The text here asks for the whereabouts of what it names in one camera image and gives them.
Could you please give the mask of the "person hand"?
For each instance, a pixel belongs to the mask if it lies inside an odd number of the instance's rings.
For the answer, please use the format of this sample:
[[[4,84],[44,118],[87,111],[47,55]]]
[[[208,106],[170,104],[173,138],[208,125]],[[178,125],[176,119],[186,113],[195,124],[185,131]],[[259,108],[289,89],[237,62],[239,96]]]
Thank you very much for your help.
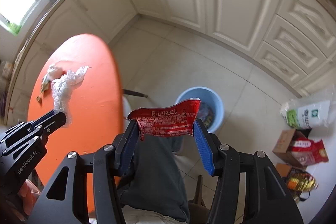
[[[40,195],[41,191],[37,186],[31,180],[27,179],[18,193],[13,196],[14,199],[6,200],[6,202],[17,219],[24,222],[31,215]]]

